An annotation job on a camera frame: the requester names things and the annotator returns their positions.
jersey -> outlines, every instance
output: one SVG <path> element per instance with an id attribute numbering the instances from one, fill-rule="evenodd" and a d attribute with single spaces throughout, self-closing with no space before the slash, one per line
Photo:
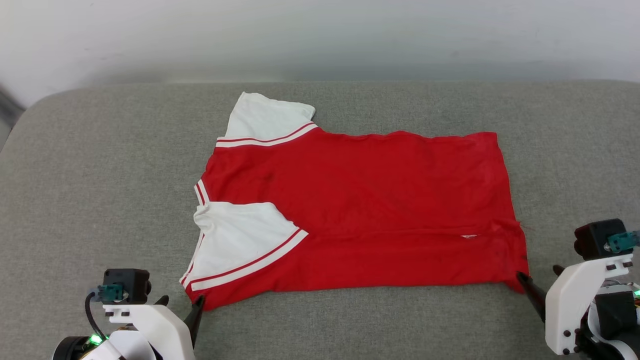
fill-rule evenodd
<path id="1" fill-rule="evenodd" d="M 181 279 L 192 299 L 212 309 L 264 291 L 522 291 L 525 238 L 495 133 L 349 136 L 323 131 L 314 112 L 240 96 L 195 186 L 202 232 Z"/>

red fabric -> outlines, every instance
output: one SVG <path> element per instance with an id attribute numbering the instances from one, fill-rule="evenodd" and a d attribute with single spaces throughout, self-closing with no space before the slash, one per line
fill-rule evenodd
<path id="1" fill-rule="evenodd" d="M 348 136 L 217 147 L 211 201 L 272 202 L 309 232 L 284 257 L 215 288 L 206 309 L 264 291 L 505 282 L 522 292 L 524 234 L 495 133 Z"/>

green led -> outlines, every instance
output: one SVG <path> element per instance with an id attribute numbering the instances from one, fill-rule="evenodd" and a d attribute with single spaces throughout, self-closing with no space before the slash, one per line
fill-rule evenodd
<path id="1" fill-rule="evenodd" d="M 102 339 L 100 339 L 100 336 L 98 335 L 91 335 L 91 338 L 89 338 L 89 341 L 91 341 L 94 345 L 100 345 L 100 343 L 102 343 Z"/>

gray cushion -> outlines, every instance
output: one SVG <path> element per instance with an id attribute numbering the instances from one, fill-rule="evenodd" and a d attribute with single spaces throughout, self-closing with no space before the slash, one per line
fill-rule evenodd
<path id="1" fill-rule="evenodd" d="M 640 85 L 282 83 L 127 85 L 31 107 L 0 152 L 0 357 L 47 359 L 90 334 L 87 289 L 106 268 L 151 272 L 184 317 L 178 283 L 198 236 L 193 185 L 242 91 L 316 107 L 326 131 L 495 131 L 531 272 L 581 261 L 573 230 L 640 228 Z M 94 308 L 99 324 L 112 331 Z M 524 295 L 502 284 L 267 293 L 206 313 L 199 359 L 555 358 Z"/>

black cable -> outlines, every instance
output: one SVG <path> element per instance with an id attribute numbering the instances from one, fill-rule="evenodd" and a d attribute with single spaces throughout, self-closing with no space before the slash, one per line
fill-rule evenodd
<path id="1" fill-rule="evenodd" d="M 98 327 L 98 324 L 95 323 L 95 320 L 93 319 L 93 315 L 91 314 L 91 307 L 89 306 L 89 303 L 91 302 L 91 299 L 95 296 L 94 292 L 89 293 L 89 295 L 86 296 L 86 299 L 84 300 L 84 311 L 86 313 L 86 318 L 87 320 L 89 320 L 89 324 L 91 325 L 91 328 L 93 329 L 93 331 L 100 336 L 100 339 L 102 339 L 102 341 L 107 340 L 107 338 L 104 336 L 104 334 L 102 333 L 102 331 L 100 330 L 100 328 Z"/>

